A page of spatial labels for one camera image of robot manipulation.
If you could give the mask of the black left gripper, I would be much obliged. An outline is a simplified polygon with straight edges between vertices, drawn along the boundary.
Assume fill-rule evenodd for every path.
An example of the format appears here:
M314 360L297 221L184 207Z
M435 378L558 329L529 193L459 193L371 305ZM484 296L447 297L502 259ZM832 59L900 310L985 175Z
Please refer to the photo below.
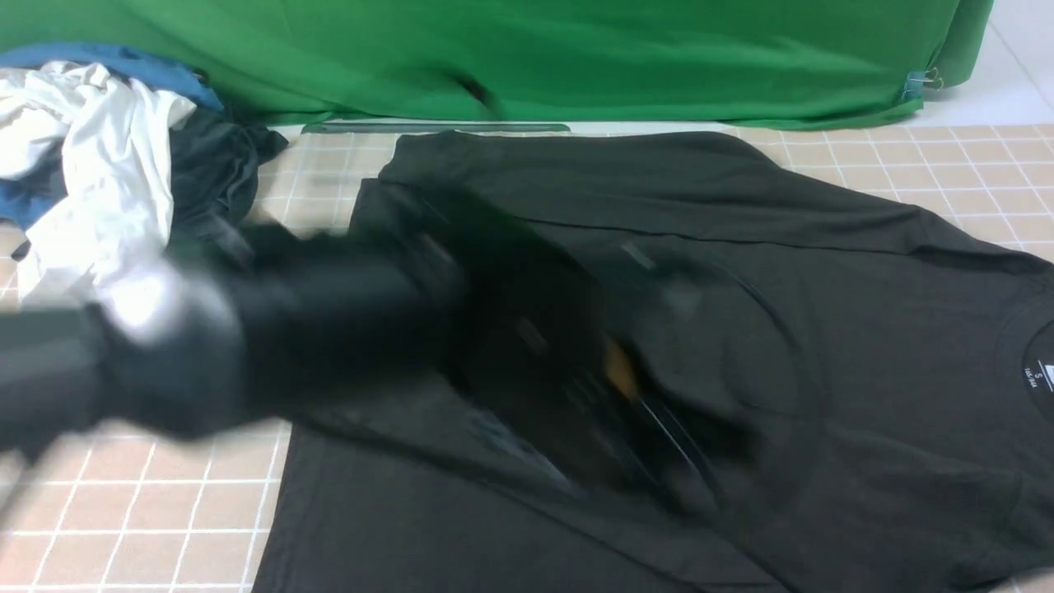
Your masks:
M560 502L724 505L715 458L742 453L740 413L679 403L635 335L646 314L691 315L711 271L633 248L577 258L493 206L431 206L428 237L464 278L445 372L532 474L474 475Z

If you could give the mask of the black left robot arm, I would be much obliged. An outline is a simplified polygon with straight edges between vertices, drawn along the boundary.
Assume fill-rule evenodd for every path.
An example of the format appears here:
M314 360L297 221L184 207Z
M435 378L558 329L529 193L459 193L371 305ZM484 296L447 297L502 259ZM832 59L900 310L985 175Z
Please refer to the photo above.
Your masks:
M542 494L320 417L441 374L471 432L553 493L605 488L674 513L718 502L690 420L606 329L603 303L562 248L467 199L401 203L341 236L252 226L136 266L94 303L3 314L2 450L30 469L60 436L112 419L194 441L274 418Z

